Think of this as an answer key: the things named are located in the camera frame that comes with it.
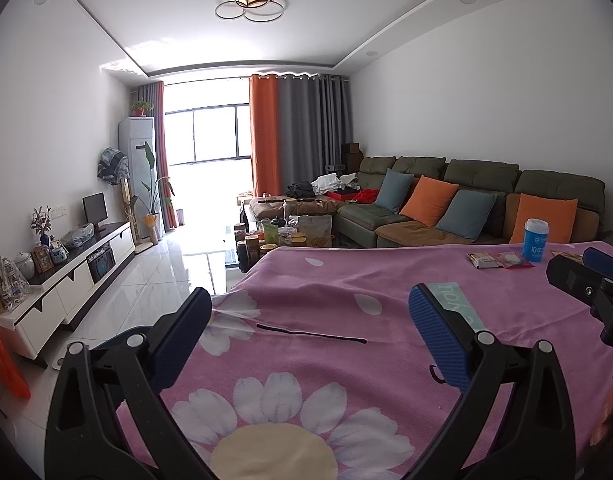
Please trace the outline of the person right hand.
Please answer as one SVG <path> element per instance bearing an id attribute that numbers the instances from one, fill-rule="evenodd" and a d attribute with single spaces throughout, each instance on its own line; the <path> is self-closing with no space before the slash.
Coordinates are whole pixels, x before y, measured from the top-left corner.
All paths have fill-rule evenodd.
<path id="1" fill-rule="evenodd" d="M 613 430 L 613 383 L 605 396 L 599 424 L 590 439 L 591 447 L 597 448 L 603 443 L 610 435 L 611 430 Z"/>

